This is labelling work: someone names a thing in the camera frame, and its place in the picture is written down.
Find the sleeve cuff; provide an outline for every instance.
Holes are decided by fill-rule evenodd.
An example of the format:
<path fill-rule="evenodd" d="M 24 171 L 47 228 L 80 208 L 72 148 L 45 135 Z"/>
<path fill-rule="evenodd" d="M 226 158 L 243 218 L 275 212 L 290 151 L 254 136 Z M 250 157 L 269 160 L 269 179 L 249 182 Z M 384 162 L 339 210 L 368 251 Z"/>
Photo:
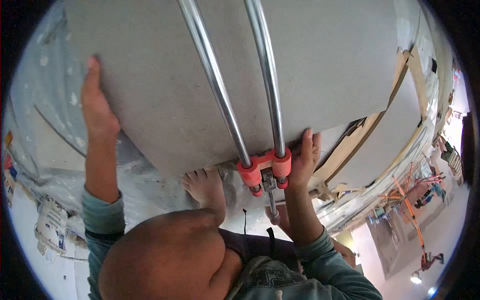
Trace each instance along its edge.
<path fill-rule="evenodd" d="M 114 203 L 102 201 L 85 188 L 82 195 L 83 219 L 85 229 L 98 234 L 123 233 L 125 220 L 123 218 L 123 197 Z"/>
<path fill-rule="evenodd" d="M 332 250 L 334 250 L 334 246 L 325 226 L 322 235 L 312 243 L 305 246 L 295 246 L 295 254 L 301 263 L 310 262 Z"/>

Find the fingernail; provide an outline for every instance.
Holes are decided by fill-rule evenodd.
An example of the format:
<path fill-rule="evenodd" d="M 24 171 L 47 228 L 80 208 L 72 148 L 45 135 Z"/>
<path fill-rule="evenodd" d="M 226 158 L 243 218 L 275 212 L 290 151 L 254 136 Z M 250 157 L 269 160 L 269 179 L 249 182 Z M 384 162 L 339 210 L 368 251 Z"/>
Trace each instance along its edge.
<path fill-rule="evenodd" d="M 88 63 L 87 63 L 89 69 L 93 66 L 93 61 L 94 61 L 94 58 L 90 56 L 88 58 Z"/>

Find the dark shorts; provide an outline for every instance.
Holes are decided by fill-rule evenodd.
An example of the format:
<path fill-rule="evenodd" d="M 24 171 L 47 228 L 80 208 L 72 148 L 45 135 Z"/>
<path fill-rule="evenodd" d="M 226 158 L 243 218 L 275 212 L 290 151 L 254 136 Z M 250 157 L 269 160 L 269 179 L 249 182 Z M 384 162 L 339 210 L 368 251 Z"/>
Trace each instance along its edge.
<path fill-rule="evenodd" d="M 270 237 L 240 234 L 225 229 L 218 229 L 223 237 L 225 247 L 232 249 L 247 264 L 250 259 L 257 256 L 269 256 L 274 260 L 283 262 L 290 270 L 299 271 L 297 257 L 293 243 L 286 240 L 275 239 L 273 231 L 269 228 Z"/>

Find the gray concrete slab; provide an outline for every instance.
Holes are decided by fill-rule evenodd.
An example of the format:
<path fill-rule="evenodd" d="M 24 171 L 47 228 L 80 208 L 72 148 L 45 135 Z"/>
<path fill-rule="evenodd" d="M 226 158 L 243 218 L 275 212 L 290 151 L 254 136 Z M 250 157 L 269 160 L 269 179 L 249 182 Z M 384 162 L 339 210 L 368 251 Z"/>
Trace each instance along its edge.
<path fill-rule="evenodd" d="M 392 1 L 262 3 L 287 141 L 306 127 L 322 131 L 386 108 L 397 48 Z M 243 2 L 199 6 L 247 150 L 267 150 L 270 119 Z M 100 55 L 114 112 L 162 174 L 237 158 L 175 1 L 66 1 L 65 7 L 80 61 Z"/>

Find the green sweatshirt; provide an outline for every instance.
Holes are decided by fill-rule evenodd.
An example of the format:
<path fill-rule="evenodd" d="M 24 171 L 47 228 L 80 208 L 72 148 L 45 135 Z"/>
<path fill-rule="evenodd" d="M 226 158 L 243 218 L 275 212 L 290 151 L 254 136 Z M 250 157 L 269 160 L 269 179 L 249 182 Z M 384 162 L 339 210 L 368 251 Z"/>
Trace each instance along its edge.
<path fill-rule="evenodd" d="M 85 235 L 90 254 L 90 299 L 101 299 L 98 291 L 100 267 L 111 246 L 124 233 L 123 200 L 108 204 L 84 191 L 82 197 Z M 313 243 L 295 247 L 303 274 L 267 256 L 250 260 L 240 280 L 226 299 L 382 299 L 379 291 L 334 250 L 326 230 Z"/>

